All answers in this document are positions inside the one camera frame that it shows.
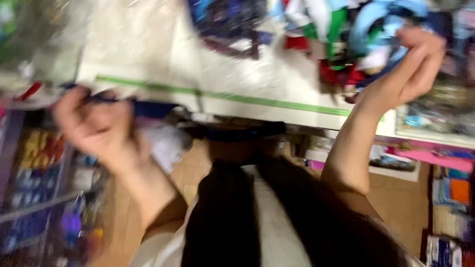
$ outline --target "tan floor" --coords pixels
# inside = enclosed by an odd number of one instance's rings
[[[195,140],[193,148],[175,165],[171,176],[185,199],[190,202],[198,184],[211,168],[208,147]],[[428,165],[423,165],[421,182],[371,175],[371,193],[368,198],[389,229],[419,257],[421,232],[428,226],[427,199]],[[140,230],[135,206],[127,191],[119,183],[110,181],[104,207],[106,246],[103,254],[91,266],[129,266],[140,245]]]

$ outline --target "green line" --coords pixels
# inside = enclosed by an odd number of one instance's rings
[[[149,89],[157,90],[161,92],[200,95],[200,96],[224,99],[224,100],[229,100],[229,101],[234,101],[234,102],[241,102],[241,103],[246,103],[246,104],[267,105],[267,106],[275,106],[275,107],[290,108],[290,109],[297,109],[297,110],[306,110],[306,111],[312,111],[312,112],[323,113],[323,114],[349,116],[351,112],[350,110],[347,110],[347,109],[308,105],[308,104],[272,100],[272,99],[260,98],[260,97],[236,95],[236,94],[231,94],[231,93],[215,93],[211,91],[199,90],[197,88],[184,88],[184,87],[174,87],[174,86],[153,84],[153,83],[149,83],[149,82],[141,81],[141,80],[124,79],[124,78],[107,76],[107,75],[97,75],[95,79],[97,81],[104,81],[104,82],[110,82],[110,83],[116,83],[116,84],[122,84],[122,85],[140,86],[140,87],[149,88]]]

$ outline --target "clothing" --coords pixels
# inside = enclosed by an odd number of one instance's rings
[[[261,266],[312,266],[292,223],[287,216],[283,205],[271,187],[260,177],[255,165],[241,167],[247,175],[254,177],[254,195],[256,198],[259,238],[261,243]],[[343,202],[350,204],[350,208],[360,213],[369,213],[376,225],[381,225],[381,230],[386,232],[383,223],[366,198],[348,190],[345,187],[334,187]],[[197,201],[190,205],[185,223],[175,233],[162,233],[146,240],[137,251],[132,267],[179,267],[185,243],[185,229],[191,211]],[[422,267],[421,262],[407,255],[409,265]]]

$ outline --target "right hand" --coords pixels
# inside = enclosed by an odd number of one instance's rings
[[[445,41],[421,28],[398,30],[402,46],[409,48],[402,62],[358,95],[356,107],[378,118],[427,93],[445,55]]]
[[[150,161],[150,145],[141,132],[132,131],[130,103],[85,103],[88,93],[77,86],[57,104],[54,115],[66,137],[114,174],[127,175],[143,168]],[[112,91],[107,94],[114,98]]]

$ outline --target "long dark hair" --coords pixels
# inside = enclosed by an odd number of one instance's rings
[[[404,251],[388,235],[302,168],[262,156],[257,169],[314,266],[407,266]],[[238,165],[216,162],[198,194],[181,266],[260,266],[253,178]]]

